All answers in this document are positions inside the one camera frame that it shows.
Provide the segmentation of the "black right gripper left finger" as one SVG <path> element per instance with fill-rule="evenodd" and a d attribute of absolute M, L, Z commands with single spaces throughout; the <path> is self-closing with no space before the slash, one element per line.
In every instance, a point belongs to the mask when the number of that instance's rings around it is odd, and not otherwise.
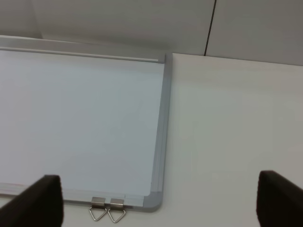
<path fill-rule="evenodd" d="M 45 175 L 0 209 L 2 227 L 60 227 L 63 196 L 58 175 Z"/>

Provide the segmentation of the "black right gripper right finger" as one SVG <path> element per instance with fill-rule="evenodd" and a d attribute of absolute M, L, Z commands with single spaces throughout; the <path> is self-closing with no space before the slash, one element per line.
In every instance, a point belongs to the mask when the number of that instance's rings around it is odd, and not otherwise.
<path fill-rule="evenodd" d="M 303 190 L 275 171 L 258 177 L 256 213 L 261 227 L 301 227 Z"/>

